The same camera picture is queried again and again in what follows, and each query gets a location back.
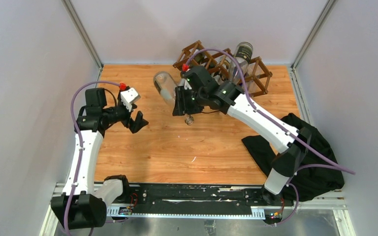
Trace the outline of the clear bottle black label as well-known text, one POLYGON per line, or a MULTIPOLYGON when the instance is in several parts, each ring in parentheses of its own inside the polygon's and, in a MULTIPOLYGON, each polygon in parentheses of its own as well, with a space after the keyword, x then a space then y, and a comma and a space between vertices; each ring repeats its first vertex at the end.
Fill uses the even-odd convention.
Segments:
POLYGON ((236 63, 231 61, 229 67, 229 80, 231 82, 237 84, 241 80, 241 74, 245 76, 252 58, 252 53, 253 46, 249 42, 240 42, 237 45, 233 58, 237 60, 242 69, 242 73, 239 72, 236 63))
POLYGON ((179 86, 179 82, 177 83, 166 71, 160 71, 155 74, 153 82, 158 93, 172 112, 175 104, 175 88, 179 86))

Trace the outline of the clear bottle gold label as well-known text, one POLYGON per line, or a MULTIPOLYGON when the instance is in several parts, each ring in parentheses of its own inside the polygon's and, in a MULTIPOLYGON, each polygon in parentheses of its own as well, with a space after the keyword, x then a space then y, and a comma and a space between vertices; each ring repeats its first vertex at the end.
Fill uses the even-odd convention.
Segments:
POLYGON ((219 85, 221 85, 223 82, 228 80, 228 71, 219 70, 217 72, 212 73, 212 77, 219 85))

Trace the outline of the dark green wine bottle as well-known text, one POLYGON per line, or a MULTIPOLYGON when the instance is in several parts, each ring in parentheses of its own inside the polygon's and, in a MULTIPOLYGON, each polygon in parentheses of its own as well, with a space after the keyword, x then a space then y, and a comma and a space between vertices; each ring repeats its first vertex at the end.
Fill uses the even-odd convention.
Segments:
POLYGON ((194 65, 202 65, 207 68, 213 67, 213 58, 209 52, 202 52, 194 57, 194 65))

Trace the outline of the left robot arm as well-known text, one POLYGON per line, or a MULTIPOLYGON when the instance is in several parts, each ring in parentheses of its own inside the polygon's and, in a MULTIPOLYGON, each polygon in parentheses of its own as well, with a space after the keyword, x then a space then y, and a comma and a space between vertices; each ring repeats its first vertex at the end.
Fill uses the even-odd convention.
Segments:
POLYGON ((135 88, 120 89, 114 105, 107 106, 105 88, 85 91, 86 104, 73 115, 75 150, 69 176, 59 196, 53 197, 51 209, 61 226, 69 234, 76 229, 102 227, 107 219, 108 207, 119 203, 136 203, 125 175, 108 176, 101 187, 95 189, 97 156, 106 131, 120 122, 131 133, 148 125, 141 111, 131 117, 140 98, 135 88))

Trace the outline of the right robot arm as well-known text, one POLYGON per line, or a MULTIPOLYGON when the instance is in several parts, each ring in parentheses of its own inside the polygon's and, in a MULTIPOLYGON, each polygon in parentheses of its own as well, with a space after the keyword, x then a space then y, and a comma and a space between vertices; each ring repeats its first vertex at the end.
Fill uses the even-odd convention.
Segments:
POLYGON ((301 143, 311 137, 310 132, 281 121, 251 100, 238 84, 231 81, 219 84, 203 66, 181 71, 181 78, 189 88, 184 85, 176 87, 173 116, 199 114, 209 107, 246 124, 276 148, 278 154, 271 162, 261 192, 265 204, 276 204, 281 199, 282 189, 307 154, 307 148, 301 143))

